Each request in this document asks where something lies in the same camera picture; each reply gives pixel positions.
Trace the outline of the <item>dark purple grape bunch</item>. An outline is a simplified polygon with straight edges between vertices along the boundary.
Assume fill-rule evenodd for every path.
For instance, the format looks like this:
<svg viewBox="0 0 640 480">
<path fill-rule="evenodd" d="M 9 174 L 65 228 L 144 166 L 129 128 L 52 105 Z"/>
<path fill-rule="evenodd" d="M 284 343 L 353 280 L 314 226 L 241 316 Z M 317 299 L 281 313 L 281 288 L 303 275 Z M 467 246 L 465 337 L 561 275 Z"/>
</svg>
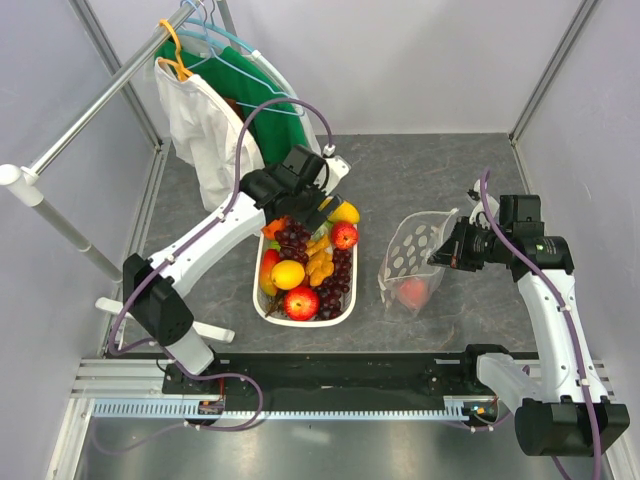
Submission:
<svg viewBox="0 0 640 480">
<path fill-rule="evenodd" d="M 289 217 L 283 217 L 275 224 L 274 241 L 279 246 L 281 260 L 293 260 L 305 265 L 309 259 L 306 251 L 310 239 L 311 234 Z"/>
</svg>

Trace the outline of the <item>clear polka dot zip bag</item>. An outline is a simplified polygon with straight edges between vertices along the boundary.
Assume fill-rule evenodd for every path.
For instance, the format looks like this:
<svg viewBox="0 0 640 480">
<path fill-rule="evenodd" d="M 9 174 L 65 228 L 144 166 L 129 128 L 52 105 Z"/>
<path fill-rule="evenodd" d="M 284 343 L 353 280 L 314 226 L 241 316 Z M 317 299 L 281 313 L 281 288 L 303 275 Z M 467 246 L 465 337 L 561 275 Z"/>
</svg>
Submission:
<svg viewBox="0 0 640 480">
<path fill-rule="evenodd" d="M 386 311 L 402 308 L 417 315 L 424 308 L 417 311 L 408 309 L 396 296 L 397 288 L 411 277 L 427 281 L 430 301 L 442 281 L 444 268 L 430 265 L 428 258 L 448 238 L 459 212 L 458 208 L 421 211 L 400 222 L 387 246 L 377 276 L 381 301 Z"/>
</svg>

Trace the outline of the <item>pink peach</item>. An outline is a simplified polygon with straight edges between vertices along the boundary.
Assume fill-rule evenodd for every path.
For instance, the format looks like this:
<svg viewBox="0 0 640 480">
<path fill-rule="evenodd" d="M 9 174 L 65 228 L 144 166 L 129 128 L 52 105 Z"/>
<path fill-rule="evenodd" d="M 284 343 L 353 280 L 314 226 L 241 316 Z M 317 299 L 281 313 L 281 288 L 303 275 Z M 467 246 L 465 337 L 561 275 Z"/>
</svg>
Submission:
<svg viewBox="0 0 640 480">
<path fill-rule="evenodd" d="M 427 281 L 419 277 L 406 279 L 398 288 L 396 296 L 408 309 L 422 309 L 430 298 Z"/>
</svg>

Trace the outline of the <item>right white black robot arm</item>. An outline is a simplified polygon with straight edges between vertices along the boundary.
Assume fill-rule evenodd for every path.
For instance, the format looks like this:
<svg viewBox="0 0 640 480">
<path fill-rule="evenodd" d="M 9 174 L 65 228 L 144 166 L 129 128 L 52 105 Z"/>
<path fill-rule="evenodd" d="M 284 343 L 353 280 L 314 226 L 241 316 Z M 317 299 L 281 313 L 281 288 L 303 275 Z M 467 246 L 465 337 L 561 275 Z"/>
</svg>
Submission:
<svg viewBox="0 0 640 480">
<path fill-rule="evenodd" d="M 428 257 L 434 266 L 476 272 L 500 264 L 526 305 L 540 377 L 533 379 L 500 346 L 472 346 L 458 368 L 467 392 L 487 387 L 515 417 L 528 456 L 600 457 L 629 427 L 628 409 L 611 401 L 591 359 L 577 308 L 567 241 L 549 236 L 536 195 L 471 195 L 477 204 Z"/>
</svg>

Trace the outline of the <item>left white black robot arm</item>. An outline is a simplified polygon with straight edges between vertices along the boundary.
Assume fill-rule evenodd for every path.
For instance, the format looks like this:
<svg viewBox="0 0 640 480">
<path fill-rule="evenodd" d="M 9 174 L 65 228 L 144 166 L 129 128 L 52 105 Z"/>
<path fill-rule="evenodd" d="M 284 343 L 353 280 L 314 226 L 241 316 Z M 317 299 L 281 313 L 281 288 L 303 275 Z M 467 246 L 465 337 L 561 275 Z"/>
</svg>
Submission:
<svg viewBox="0 0 640 480">
<path fill-rule="evenodd" d="M 185 369 L 185 382 L 196 392 L 215 389 L 220 371 L 185 297 L 213 265 L 270 222 L 289 216 L 317 230 L 339 206 L 331 193 L 349 171 L 340 156 L 323 158 L 297 145 L 283 162 L 244 175 L 217 210 L 173 245 L 125 260 L 124 310 Z"/>
</svg>

